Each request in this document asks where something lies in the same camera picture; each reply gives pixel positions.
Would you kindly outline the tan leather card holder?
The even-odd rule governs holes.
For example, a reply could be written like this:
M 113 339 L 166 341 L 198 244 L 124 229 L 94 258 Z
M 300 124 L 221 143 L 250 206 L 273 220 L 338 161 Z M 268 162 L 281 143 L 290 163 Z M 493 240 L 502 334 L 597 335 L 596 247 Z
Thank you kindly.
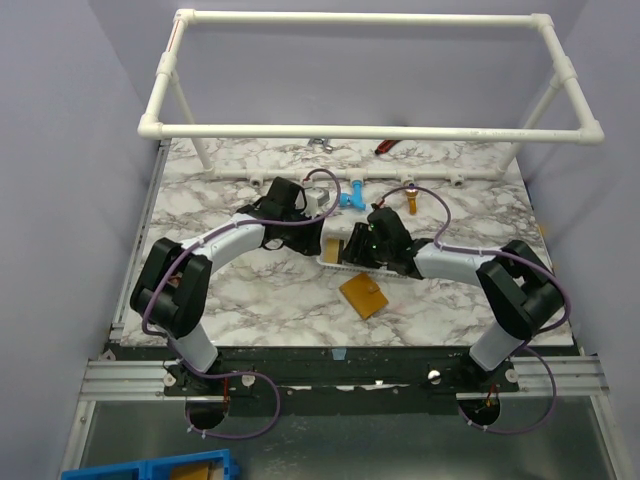
M 388 305 L 379 285 L 366 273 L 359 273 L 339 287 L 339 291 L 361 319 L 367 320 Z

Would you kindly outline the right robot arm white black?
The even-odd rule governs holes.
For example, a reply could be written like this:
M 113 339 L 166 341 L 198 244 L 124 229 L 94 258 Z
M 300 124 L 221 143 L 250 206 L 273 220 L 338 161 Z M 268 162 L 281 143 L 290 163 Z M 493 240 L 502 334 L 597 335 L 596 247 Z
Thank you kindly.
M 495 323 L 469 349 L 460 379 L 480 392 L 496 380 L 496 368 L 543 330 L 569 301 L 557 280 L 523 241 L 500 249 L 449 246 L 440 239 L 411 237 L 397 213 L 379 208 L 355 224 L 342 259 L 413 279 L 443 279 L 482 289 Z

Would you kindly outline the metal clamp fitting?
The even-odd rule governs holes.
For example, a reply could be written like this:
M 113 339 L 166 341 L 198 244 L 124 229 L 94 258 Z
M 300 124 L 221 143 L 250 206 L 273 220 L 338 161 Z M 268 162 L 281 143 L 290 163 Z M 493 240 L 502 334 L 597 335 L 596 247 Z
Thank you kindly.
M 330 144 L 330 140 L 326 138 L 311 138 L 308 143 L 308 146 L 315 147 L 318 146 L 323 151 L 331 153 L 333 151 L 333 146 Z

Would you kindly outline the aluminium rail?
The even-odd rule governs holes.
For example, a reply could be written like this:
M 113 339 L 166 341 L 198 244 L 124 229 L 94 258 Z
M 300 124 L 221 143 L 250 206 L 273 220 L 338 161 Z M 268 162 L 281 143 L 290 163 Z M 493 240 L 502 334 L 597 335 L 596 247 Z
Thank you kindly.
M 96 402 L 163 400 L 165 373 L 161 361 L 90 361 L 79 399 Z

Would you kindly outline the blue pipe valve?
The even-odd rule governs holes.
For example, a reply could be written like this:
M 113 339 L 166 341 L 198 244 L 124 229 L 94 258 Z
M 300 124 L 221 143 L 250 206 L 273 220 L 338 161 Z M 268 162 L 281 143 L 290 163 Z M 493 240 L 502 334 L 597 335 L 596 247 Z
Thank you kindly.
M 363 181 L 353 180 L 351 182 L 351 192 L 341 192 L 339 196 L 340 208 L 352 208 L 359 211 L 365 211 L 367 204 L 363 198 Z

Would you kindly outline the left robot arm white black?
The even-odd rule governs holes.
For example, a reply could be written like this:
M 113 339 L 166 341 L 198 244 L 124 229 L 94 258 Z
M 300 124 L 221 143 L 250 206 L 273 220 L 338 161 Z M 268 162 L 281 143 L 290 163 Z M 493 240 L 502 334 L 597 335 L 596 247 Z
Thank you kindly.
M 317 256 L 325 218 L 309 213 L 303 186 L 278 177 L 266 195 L 238 209 L 223 225 L 188 241 L 161 238 L 152 245 L 129 306 L 144 327 L 152 326 L 190 365 L 187 382 L 197 393 L 214 393 L 222 380 L 214 364 L 218 348 L 201 324 L 212 274 L 273 241 Z

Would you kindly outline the white PVC pipe frame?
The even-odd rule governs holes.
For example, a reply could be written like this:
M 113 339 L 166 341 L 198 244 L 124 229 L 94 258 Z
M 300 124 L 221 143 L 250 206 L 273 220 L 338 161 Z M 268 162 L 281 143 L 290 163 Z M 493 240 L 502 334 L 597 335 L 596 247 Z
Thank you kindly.
M 401 27 L 478 27 L 529 28 L 541 36 L 552 60 L 554 75 L 524 127 L 519 129 L 401 127 L 368 125 L 260 125 L 198 124 L 186 100 L 176 65 L 183 37 L 192 25 L 338 25 Z M 579 126 L 575 130 L 542 130 L 537 123 L 546 113 L 559 91 L 565 91 Z M 526 143 L 563 143 L 599 145 L 605 139 L 600 122 L 595 118 L 579 84 L 577 73 L 556 34 L 547 14 L 410 14 L 410 13 L 337 13 L 337 12 L 269 12 L 215 11 L 179 9 L 167 45 L 159 60 L 147 106 L 138 128 L 142 138 L 161 140 L 166 137 L 192 141 L 207 173 L 214 167 L 206 152 L 207 138 L 329 138 L 392 139 L 470 142 L 507 142 L 510 148 L 493 170 L 466 171 L 453 169 L 422 173 L 424 179 L 443 179 L 451 183 L 471 179 L 499 179 Z

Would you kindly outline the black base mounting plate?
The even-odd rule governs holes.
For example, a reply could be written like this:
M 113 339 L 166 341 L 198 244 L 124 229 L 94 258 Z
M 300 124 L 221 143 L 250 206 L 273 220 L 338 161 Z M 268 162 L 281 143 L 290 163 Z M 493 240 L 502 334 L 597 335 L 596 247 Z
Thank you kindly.
M 512 362 L 485 373 L 464 347 L 224 347 L 208 377 L 166 373 L 166 396 L 239 417 L 453 415 L 464 396 L 519 389 Z

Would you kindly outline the blue plastic bin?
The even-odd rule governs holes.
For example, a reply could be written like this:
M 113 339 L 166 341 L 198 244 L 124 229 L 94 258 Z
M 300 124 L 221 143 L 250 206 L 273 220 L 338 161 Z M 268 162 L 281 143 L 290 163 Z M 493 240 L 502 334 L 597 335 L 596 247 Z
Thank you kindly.
M 229 449 L 200 453 L 160 457 L 149 460 L 109 464 L 97 467 L 64 471 L 61 479 L 169 479 L 178 467 L 193 467 L 212 464 L 221 472 L 221 479 L 237 479 L 240 467 Z

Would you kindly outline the gold pipe valve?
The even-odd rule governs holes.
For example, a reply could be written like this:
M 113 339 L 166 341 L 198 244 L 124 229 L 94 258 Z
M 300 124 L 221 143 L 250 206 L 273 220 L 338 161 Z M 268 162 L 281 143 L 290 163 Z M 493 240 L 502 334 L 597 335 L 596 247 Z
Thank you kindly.
M 416 189 L 416 185 L 413 182 L 406 181 L 404 183 L 404 193 L 408 204 L 408 212 L 410 215 L 417 214 L 417 197 L 419 191 Z

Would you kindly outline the red handled tool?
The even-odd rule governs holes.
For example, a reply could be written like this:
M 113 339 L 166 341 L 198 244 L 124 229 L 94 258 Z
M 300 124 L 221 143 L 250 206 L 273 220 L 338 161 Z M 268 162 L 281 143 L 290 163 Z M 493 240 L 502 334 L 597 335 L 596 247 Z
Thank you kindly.
M 399 143 L 399 140 L 384 140 L 374 150 L 375 155 L 387 154 L 393 147 Z

